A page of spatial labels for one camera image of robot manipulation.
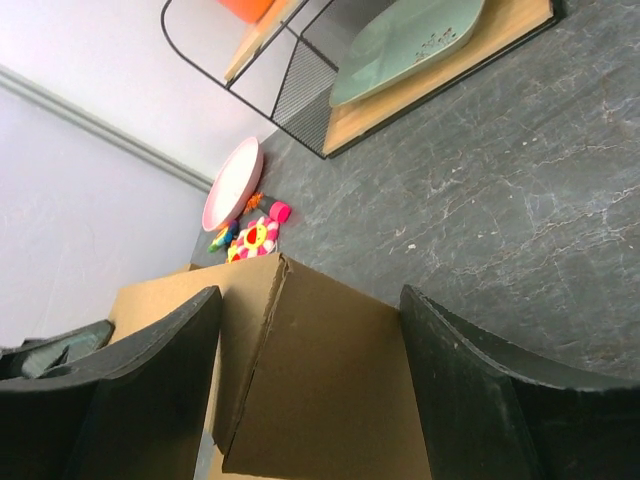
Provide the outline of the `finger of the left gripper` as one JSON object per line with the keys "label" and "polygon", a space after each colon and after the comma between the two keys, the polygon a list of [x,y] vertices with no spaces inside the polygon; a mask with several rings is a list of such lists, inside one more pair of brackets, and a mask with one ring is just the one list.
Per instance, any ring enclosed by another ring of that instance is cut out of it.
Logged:
{"label": "finger of the left gripper", "polygon": [[88,356],[106,346],[115,331],[107,319],[39,339],[1,348],[2,378],[39,378],[49,370]]}

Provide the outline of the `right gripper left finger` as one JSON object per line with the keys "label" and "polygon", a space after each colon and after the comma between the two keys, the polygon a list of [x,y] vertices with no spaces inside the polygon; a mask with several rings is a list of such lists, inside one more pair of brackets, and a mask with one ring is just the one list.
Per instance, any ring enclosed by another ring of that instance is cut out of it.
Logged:
{"label": "right gripper left finger", "polygon": [[75,362],[2,381],[2,478],[193,478],[221,320],[206,287]]}

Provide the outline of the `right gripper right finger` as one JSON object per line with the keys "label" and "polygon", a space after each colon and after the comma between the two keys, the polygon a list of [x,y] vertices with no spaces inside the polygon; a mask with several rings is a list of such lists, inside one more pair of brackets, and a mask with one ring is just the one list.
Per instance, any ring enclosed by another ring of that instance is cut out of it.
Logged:
{"label": "right gripper right finger", "polygon": [[535,354],[410,285],[400,312],[433,478],[638,478],[638,382]]}

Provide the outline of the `brown cardboard box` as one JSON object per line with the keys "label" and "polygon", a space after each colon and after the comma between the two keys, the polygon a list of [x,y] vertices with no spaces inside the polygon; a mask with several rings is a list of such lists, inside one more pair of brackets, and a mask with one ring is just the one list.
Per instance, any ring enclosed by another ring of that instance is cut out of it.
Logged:
{"label": "brown cardboard box", "polygon": [[398,311],[281,254],[122,288],[122,339],[200,290],[222,326],[206,415],[213,479],[427,479]]}

